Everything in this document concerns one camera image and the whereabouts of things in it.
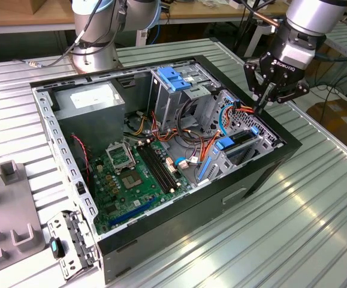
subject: blue pci slot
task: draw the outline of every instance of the blue pci slot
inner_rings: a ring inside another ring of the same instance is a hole
[[[141,212],[144,212],[146,210],[148,210],[150,208],[150,206],[152,205],[152,203],[156,200],[157,198],[153,198],[152,200],[148,201],[147,203],[141,205],[140,207],[137,207],[136,209],[132,210],[132,211],[129,211],[119,217],[117,217],[116,219],[113,219],[113,220],[110,220],[108,222],[108,225],[109,226],[113,226],[113,225],[116,225],[116,224],[119,224],[121,223],[122,221],[125,221],[125,220],[128,220],[130,218],[132,218],[133,216],[141,213]]]

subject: ram slot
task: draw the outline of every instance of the ram slot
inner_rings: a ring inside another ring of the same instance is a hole
[[[177,188],[176,182],[151,147],[141,146],[137,148],[137,151],[165,194],[172,192],[171,189]]]

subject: red cable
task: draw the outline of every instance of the red cable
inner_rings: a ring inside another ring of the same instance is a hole
[[[84,156],[85,156],[85,167],[87,169],[87,184],[89,183],[89,162],[88,162],[88,156],[87,156],[87,152],[85,151],[85,145],[83,144],[83,142],[78,138],[76,137],[75,135],[71,135],[71,137],[73,139],[76,139],[80,146],[82,147],[82,150],[84,152]]]

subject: connector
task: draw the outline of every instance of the connector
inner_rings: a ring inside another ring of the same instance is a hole
[[[233,102],[233,110],[237,110],[241,108],[241,102],[240,100],[236,100]]]
[[[179,162],[178,166],[183,170],[189,168],[189,165],[187,164],[186,160],[182,160],[181,162]]]

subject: yellow cable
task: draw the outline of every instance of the yellow cable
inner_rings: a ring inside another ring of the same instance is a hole
[[[141,119],[140,128],[135,133],[133,133],[133,135],[137,136],[137,135],[139,135],[143,131],[144,120],[145,120],[145,117],[143,116],[142,119]]]

